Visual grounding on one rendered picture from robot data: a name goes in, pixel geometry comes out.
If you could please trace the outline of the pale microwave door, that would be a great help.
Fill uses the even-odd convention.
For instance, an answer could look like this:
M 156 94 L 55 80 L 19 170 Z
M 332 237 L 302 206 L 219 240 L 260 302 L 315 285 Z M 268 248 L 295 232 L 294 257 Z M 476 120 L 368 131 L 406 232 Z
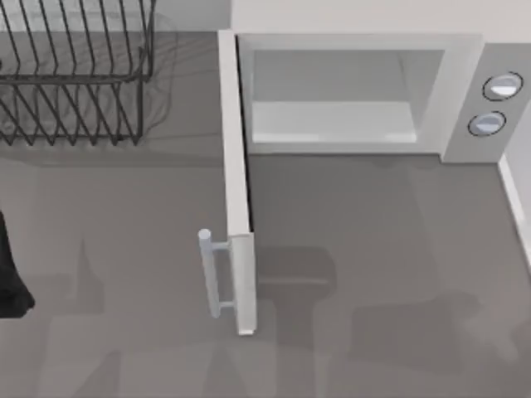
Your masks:
M 246 182 L 246 145 L 241 115 L 236 35 L 217 33 L 222 143 L 236 330 L 251 336 L 257 329 L 256 256 Z

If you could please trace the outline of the pale microwave oven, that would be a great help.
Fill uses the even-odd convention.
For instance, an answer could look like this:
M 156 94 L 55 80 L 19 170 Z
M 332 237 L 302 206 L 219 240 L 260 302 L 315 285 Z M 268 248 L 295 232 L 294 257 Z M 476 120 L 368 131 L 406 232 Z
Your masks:
M 497 163 L 531 103 L 531 0 L 231 0 L 231 29 L 252 153 Z M 487 100 L 510 71 L 522 90 Z

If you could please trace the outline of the small microwave knob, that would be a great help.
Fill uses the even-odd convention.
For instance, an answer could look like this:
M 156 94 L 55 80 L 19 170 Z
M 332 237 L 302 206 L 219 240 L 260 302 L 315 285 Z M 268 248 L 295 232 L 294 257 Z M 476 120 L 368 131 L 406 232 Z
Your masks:
M 476 137 L 489 137 L 497 134 L 506 124 L 506 117 L 499 111 L 479 114 L 468 123 L 468 131 Z

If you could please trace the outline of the large microwave knob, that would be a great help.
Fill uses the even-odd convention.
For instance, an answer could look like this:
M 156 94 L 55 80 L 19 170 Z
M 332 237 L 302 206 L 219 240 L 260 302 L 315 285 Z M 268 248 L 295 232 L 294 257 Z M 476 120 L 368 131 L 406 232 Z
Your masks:
M 524 78 L 515 72 L 490 77 L 482 88 L 483 96 L 493 102 L 515 97 L 524 87 Z

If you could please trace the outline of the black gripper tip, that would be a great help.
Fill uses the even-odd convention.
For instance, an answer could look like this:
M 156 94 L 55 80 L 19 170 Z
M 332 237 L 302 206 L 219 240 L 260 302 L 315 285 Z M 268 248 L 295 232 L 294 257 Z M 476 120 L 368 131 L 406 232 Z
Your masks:
M 15 265 L 7 226 L 0 211 L 0 319 L 23 318 L 36 301 Z

